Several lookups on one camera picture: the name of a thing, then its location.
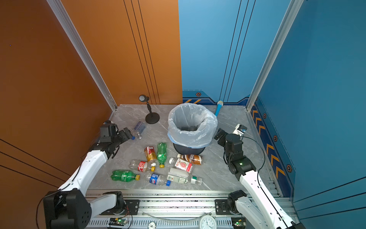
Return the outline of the blue toy microphone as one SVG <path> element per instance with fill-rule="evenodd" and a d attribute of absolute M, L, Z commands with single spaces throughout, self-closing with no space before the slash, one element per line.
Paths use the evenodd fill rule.
<path fill-rule="evenodd" d="M 218 116 L 219 115 L 220 110 L 223 107 L 223 105 L 224 105 L 224 102 L 223 101 L 219 100 L 217 102 L 217 108 L 216 108 L 216 111 L 215 111 L 215 116 Z"/>

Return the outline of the clear cola bottle red label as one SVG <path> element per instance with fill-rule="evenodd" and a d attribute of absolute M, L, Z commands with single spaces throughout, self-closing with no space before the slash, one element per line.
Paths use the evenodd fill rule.
<path fill-rule="evenodd" d="M 147 162 L 139 159 L 133 159 L 130 161 L 129 169 L 137 172 L 154 172 L 156 168 L 156 162 Z"/>

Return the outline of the green label white cap bottle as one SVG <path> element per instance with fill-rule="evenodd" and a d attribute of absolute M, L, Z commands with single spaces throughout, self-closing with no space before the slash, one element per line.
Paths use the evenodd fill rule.
<path fill-rule="evenodd" d="M 202 179 L 200 177 L 191 176 L 191 177 L 178 177 L 173 175 L 168 175 L 167 179 L 171 182 L 175 182 L 178 184 L 194 184 L 194 185 L 202 185 Z"/>

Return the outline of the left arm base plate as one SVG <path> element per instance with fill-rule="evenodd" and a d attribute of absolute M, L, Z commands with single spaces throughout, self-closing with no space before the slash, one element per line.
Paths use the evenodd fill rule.
<path fill-rule="evenodd" d="M 100 215 L 106 216 L 125 216 L 125 215 L 137 215 L 139 211 L 140 200 L 138 199 L 128 199 L 124 201 L 124 205 L 122 207 L 114 207 L 112 209 L 106 210 Z"/>

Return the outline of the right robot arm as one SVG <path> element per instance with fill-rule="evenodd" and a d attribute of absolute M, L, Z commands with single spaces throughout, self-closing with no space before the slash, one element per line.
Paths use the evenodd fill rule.
<path fill-rule="evenodd" d="M 252 161 L 242 150 L 244 133 L 238 129 L 229 134 L 218 129 L 214 139 L 224 148 L 224 162 L 247 192 L 238 190 L 229 194 L 227 204 L 234 214 L 243 215 L 255 229 L 304 229 L 277 203 L 265 186 Z"/>

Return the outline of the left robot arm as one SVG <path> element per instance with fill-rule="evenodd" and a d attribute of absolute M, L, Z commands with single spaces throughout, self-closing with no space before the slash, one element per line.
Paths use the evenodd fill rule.
<path fill-rule="evenodd" d="M 48 192 L 41 200 L 48 229 L 84 229 L 95 216 L 126 203 L 120 191 L 107 192 L 88 201 L 86 192 L 100 168 L 114 158 L 122 143 L 132 139 L 128 128 L 119 130 L 111 121 L 100 128 L 99 142 L 93 144 L 77 170 L 57 191 Z"/>

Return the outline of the pink label white cap bottle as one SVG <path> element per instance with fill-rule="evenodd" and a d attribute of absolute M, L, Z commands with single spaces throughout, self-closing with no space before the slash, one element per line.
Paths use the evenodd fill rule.
<path fill-rule="evenodd" d="M 184 161 L 180 158 L 171 157 L 168 162 L 175 169 L 180 169 L 180 170 L 183 170 L 187 173 L 192 173 L 192 171 L 193 171 L 192 163 Z"/>

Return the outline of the green circuit board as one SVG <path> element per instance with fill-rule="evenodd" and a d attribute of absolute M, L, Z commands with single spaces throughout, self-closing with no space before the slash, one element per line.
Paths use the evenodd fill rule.
<path fill-rule="evenodd" d="M 110 218 L 108 226 L 119 226 L 119 227 L 124 227 L 126 225 L 128 225 L 129 220 L 127 219 L 123 219 L 123 218 Z"/>

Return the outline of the brown coffee bottle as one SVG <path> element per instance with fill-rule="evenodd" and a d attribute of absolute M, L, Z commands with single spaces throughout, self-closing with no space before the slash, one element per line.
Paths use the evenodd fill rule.
<path fill-rule="evenodd" d="M 200 155 L 194 155 L 194 154 L 190 154 L 190 155 L 183 155 L 183 154 L 178 154 L 177 157 L 181 160 L 187 161 L 191 164 L 194 165 L 202 165 L 203 163 L 203 158 Z"/>

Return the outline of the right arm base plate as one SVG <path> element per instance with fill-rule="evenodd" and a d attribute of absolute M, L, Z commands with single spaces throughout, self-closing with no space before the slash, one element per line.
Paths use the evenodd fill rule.
<path fill-rule="evenodd" d="M 236 207 L 233 203 L 229 203 L 227 199 L 216 199 L 215 203 L 215 212 L 216 215 L 238 215 Z"/>

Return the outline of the clear bottle blue label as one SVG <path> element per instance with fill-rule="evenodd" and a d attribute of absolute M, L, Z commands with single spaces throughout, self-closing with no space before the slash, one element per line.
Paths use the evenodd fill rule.
<path fill-rule="evenodd" d="M 146 128 L 145 122 L 139 121 L 131 131 L 132 140 L 142 139 L 143 137 L 142 133 L 145 130 L 145 128 Z"/>

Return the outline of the pepsi bottle blue label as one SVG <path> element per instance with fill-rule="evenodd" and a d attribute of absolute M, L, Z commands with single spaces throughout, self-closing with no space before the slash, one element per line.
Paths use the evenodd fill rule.
<path fill-rule="evenodd" d="M 145 180 L 153 185 L 157 186 L 167 186 L 169 187 L 171 185 L 171 181 L 168 180 L 167 175 L 162 175 L 158 173 L 146 173 Z"/>

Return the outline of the black bin with plastic liner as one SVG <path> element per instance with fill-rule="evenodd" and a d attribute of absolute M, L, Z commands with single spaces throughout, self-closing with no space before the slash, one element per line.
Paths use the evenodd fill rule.
<path fill-rule="evenodd" d="M 177 153 L 199 155 L 211 144 L 217 126 L 217 116 L 209 109 L 184 103 L 170 111 L 167 135 Z"/>

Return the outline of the green bottle yellow cap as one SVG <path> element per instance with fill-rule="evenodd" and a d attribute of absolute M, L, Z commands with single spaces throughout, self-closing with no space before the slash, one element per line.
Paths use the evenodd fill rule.
<path fill-rule="evenodd" d="M 114 170 L 111 175 L 113 181 L 132 182 L 140 180 L 140 175 L 130 170 Z"/>
<path fill-rule="evenodd" d="M 157 161 L 160 168 L 165 168 L 165 162 L 167 160 L 167 144 L 161 142 L 157 145 Z"/>

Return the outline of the green bottle lying yellow cap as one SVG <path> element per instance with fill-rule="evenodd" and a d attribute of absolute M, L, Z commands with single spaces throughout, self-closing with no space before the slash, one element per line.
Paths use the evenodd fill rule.
<path fill-rule="evenodd" d="M 140 180 L 140 175 L 130 170 L 114 170 L 111 175 L 113 181 L 132 182 Z"/>

